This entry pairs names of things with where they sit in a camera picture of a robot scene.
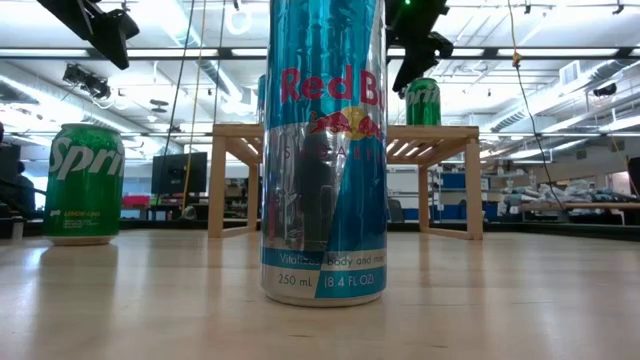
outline soda can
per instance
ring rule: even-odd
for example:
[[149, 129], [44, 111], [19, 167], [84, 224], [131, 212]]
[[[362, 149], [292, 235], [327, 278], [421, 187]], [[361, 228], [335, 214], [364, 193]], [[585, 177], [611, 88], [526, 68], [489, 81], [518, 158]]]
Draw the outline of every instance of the soda can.
[[118, 235], [124, 157], [119, 133], [62, 125], [49, 158], [44, 235], [51, 242], [106, 244]]
[[335, 307], [386, 286], [383, 0], [271, 1], [262, 211], [270, 298]]
[[256, 111], [258, 124], [264, 124], [266, 101], [267, 101], [267, 75], [262, 75], [258, 79], [258, 109]]
[[414, 80], [406, 94], [407, 125], [439, 126], [440, 88], [434, 79]]

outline wooden floor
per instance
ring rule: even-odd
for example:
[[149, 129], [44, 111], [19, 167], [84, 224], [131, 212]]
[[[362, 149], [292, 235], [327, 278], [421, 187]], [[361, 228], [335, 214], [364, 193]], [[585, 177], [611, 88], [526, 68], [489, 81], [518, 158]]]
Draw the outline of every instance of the wooden floor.
[[0, 359], [640, 358], [640, 243], [389, 235], [382, 299], [266, 299], [258, 235], [0, 245]]

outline green can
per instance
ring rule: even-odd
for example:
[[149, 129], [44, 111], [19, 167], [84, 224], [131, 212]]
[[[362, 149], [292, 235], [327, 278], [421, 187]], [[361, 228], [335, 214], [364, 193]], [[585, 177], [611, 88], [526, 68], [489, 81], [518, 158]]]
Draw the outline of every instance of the green can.
[[414, 80], [407, 90], [406, 102], [407, 125], [441, 125], [440, 88], [434, 79]]
[[44, 234], [50, 241], [106, 244], [118, 235], [124, 157], [116, 131], [62, 125], [49, 158]]

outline red bull can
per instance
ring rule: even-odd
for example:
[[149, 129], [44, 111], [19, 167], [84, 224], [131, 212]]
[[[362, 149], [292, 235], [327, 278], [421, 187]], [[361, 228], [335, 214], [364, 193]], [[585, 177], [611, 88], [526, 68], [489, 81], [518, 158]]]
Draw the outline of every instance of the red bull can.
[[334, 307], [386, 286], [383, 0], [272, 0], [262, 211], [270, 298]]

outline computer screen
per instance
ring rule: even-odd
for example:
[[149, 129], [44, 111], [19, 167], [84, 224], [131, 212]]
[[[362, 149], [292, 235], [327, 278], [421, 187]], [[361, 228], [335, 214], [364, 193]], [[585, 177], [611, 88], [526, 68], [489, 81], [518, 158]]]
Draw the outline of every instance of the computer screen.
[[[153, 194], [177, 194], [184, 191], [187, 176], [188, 154], [153, 158], [151, 192]], [[187, 193], [207, 191], [207, 153], [191, 154], [191, 172]]]

